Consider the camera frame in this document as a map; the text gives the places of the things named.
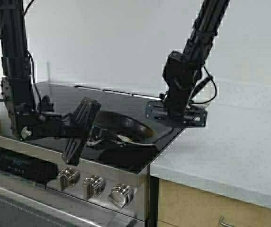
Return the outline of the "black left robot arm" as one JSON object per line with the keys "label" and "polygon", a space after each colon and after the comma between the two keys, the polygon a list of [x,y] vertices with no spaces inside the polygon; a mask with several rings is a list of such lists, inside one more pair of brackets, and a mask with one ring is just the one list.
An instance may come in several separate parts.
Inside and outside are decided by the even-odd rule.
{"label": "black left robot arm", "polygon": [[4,74],[0,84],[2,102],[13,135],[20,141],[67,138],[62,159],[68,165],[77,166],[101,104],[84,97],[75,111],[66,115],[53,113],[49,96],[36,104],[23,1],[0,0],[0,35]]}

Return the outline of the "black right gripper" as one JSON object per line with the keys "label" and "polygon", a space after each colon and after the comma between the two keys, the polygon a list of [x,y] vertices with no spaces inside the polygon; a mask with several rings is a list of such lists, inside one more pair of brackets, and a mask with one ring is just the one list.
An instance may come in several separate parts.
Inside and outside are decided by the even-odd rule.
{"label": "black right gripper", "polygon": [[204,109],[186,111],[193,87],[179,90],[170,87],[164,101],[149,101],[145,116],[148,119],[164,119],[165,123],[183,123],[185,127],[205,127],[208,112]]}

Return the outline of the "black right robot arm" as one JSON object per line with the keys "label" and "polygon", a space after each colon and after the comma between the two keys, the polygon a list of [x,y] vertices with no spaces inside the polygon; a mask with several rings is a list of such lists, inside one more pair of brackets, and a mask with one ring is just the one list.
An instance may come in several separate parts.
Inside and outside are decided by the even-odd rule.
{"label": "black right robot arm", "polygon": [[210,74],[203,78],[202,71],[228,4],[227,0],[203,1],[183,52],[173,51],[167,58],[163,79],[168,90],[159,95],[159,101],[147,103],[148,119],[173,128],[205,127],[208,113],[204,102],[193,98],[213,81]]}

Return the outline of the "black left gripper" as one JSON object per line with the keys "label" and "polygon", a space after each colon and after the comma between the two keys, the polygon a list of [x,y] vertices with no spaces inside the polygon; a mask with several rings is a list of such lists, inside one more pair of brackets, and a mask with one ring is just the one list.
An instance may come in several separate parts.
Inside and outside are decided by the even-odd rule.
{"label": "black left gripper", "polygon": [[[12,134],[21,141],[70,138],[72,121],[80,130],[90,132],[100,108],[101,103],[88,97],[82,99],[73,114],[66,115],[40,112],[27,104],[12,105]],[[68,139],[62,153],[63,161],[78,165],[85,144],[83,139]]]}

